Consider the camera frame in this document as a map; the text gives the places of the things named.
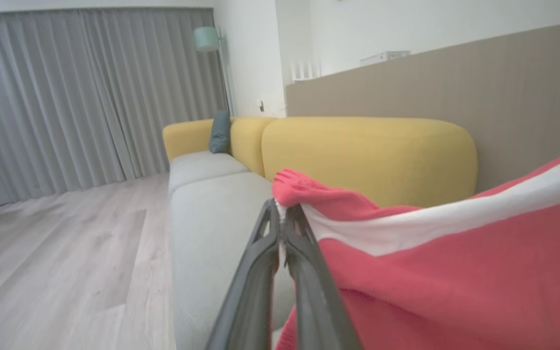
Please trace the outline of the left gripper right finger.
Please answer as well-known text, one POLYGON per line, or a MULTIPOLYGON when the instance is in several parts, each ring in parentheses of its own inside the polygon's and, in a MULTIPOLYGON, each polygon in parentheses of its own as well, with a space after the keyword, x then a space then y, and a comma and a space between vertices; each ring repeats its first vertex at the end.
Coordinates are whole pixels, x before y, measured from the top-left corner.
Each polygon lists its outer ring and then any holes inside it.
POLYGON ((282 232, 296 283, 298 350, 364 350, 302 206, 287 209, 282 232))

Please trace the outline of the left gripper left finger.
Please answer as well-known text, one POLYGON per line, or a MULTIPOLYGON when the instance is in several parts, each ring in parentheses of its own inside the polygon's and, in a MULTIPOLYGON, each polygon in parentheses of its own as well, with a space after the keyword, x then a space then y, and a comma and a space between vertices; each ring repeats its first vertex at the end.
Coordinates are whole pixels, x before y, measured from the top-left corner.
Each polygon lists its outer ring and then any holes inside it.
POLYGON ((205 350, 271 350, 280 217, 267 200, 239 261, 205 350))

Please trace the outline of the red basketball jersey white trim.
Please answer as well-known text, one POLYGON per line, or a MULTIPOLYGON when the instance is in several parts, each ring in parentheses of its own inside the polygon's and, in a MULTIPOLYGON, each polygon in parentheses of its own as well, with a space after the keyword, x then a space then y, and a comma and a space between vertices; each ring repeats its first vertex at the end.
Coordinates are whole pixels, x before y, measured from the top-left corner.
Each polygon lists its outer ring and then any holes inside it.
POLYGON ((560 350, 560 157, 464 201, 380 208, 284 169, 365 350, 560 350))

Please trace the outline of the long grey sofa seat cushion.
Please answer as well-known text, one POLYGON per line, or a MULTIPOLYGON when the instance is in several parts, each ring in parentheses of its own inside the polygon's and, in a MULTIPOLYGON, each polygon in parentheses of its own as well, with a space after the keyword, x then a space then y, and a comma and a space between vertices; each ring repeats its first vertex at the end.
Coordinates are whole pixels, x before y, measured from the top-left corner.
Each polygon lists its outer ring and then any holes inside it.
POLYGON ((170 199, 175 350, 204 350, 271 182, 247 172, 193 182, 170 199))

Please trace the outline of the small grey sofa seat cushion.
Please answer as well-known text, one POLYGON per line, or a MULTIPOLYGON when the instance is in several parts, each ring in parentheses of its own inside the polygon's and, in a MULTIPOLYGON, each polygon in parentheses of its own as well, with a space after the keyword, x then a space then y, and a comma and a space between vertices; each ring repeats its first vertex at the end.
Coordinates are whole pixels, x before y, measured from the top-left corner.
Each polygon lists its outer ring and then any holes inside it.
POLYGON ((168 197, 171 199, 177 189, 194 182, 248 171, 244 164, 225 153, 203 151, 180 155, 170 162, 168 197))

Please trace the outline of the short yellow sofa backrest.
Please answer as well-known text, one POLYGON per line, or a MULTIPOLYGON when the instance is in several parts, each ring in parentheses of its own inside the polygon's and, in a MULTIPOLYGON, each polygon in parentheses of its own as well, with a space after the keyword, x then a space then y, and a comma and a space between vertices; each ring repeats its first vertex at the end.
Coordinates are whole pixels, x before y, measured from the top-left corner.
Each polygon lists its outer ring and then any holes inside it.
POLYGON ((265 177, 262 139, 265 128, 274 118, 237 117, 231 120, 231 154, 249 171, 265 177))

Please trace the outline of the teal throw pillow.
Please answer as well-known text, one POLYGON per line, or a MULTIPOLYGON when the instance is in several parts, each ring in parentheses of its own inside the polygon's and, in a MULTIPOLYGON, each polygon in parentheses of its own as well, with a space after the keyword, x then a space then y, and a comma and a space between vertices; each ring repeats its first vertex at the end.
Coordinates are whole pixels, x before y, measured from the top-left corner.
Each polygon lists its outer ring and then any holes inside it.
POLYGON ((212 154, 228 154, 230 152, 231 117, 229 111, 220 110, 213 118, 209 152, 212 154))

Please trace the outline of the long yellow sofa backrest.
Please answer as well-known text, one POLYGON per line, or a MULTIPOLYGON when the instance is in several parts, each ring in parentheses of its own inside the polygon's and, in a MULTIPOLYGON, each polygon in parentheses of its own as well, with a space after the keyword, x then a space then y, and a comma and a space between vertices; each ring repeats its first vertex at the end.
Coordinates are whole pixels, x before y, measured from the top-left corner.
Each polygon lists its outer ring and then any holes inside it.
POLYGON ((471 135, 426 118, 280 118, 263 131, 262 161, 269 180, 292 169, 383 208, 462 201, 478 173, 471 135))

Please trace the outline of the white slatted rack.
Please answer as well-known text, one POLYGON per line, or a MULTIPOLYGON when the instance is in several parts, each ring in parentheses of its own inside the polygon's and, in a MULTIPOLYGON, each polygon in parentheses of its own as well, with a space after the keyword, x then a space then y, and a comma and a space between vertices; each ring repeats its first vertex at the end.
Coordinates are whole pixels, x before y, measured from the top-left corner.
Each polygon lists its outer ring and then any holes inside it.
POLYGON ((290 69, 293 84, 321 77, 320 62, 295 61, 291 62, 290 69))

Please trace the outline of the floor lamp teal shade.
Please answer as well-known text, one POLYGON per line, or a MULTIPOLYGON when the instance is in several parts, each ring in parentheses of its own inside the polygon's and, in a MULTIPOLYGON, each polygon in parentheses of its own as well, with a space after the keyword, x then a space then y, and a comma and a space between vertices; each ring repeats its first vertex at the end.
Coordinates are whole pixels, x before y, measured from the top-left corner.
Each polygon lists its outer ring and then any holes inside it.
POLYGON ((231 76, 229 73, 228 45, 225 34, 221 28, 212 26, 198 27, 193 32, 194 44, 198 53, 217 52, 224 76, 224 86, 227 98, 227 107, 231 117, 236 117, 235 102, 233 99, 231 76))

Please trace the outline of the grey pleated curtain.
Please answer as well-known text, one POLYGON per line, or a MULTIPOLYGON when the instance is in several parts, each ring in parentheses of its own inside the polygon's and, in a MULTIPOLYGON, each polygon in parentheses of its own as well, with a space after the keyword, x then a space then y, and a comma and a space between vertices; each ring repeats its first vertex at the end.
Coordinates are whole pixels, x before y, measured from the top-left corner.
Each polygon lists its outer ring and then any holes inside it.
POLYGON ((0 13, 0 205, 169 170, 162 129, 226 107, 209 8, 0 13))

